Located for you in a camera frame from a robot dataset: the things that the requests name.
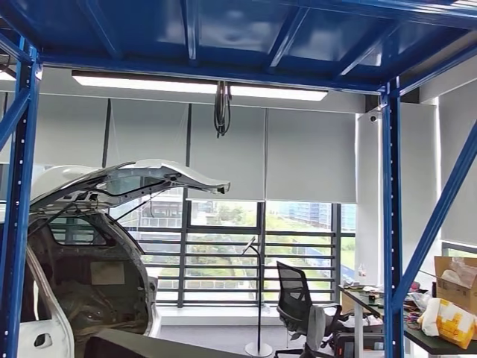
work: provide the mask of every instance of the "blue steel rack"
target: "blue steel rack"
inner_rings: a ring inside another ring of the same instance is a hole
[[[402,275],[400,97],[477,54],[472,0],[1,0],[0,16],[0,47],[17,61],[0,122],[0,147],[13,134],[3,357],[17,354],[42,65],[380,95],[387,357],[403,356],[403,299],[477,152],[476,122]]]

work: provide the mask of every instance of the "chair backrest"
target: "chair backrest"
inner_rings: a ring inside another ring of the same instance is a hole
[[[278,310],[285,319],[294,320],[306,329],[312,302],[302,270],[277,261],[280,279],[280,296]]]

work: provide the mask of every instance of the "table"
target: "table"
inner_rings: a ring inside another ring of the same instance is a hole
[[[111,329],[102,330],[90,338],[85,357],[250,358],[244,354]]]
[[[375,302],[370,302],[368,294],[364,294],[358,290],[345,289],[340,286],[340,291],[355,302],[355,317],[362,317],[363,308],[366,308],[374,315],[383,318],[384,316],[384,306],[382,298],[378,298]],[[363,356],[363,320],[355,320],[355,357],[362,358]],[[429,357],[439,357],[443,355],[464,355],[477,354],[477,341],[472,341],[466,350],[457,347],[441,339],[439,337],[426,336],[421,330],[412,330],[405,325],[405,337],[414,342],[419,347],[429,353]]]

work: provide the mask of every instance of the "car trunk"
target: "car trunk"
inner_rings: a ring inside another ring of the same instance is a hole
[[[73,224],[66,224],[68,219]],[[131,255],[135,248],[120,231],[101,226],[105,219],[97,213],[30,225],[28,241],[71,324],[76,358],[83,357],[91,335],[104,328],[139,334],[148,329],[150,300],[145,272],[134,262],[139,255]],[[68,242],[72,233],[75,236]]]

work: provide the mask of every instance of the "windowsill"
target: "windowsill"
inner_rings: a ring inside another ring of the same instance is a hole
[[[257,307],[161,307],[162,325],[166,326],[254,326]],[[282,325],[275,307],[262,309],[262,325]]]

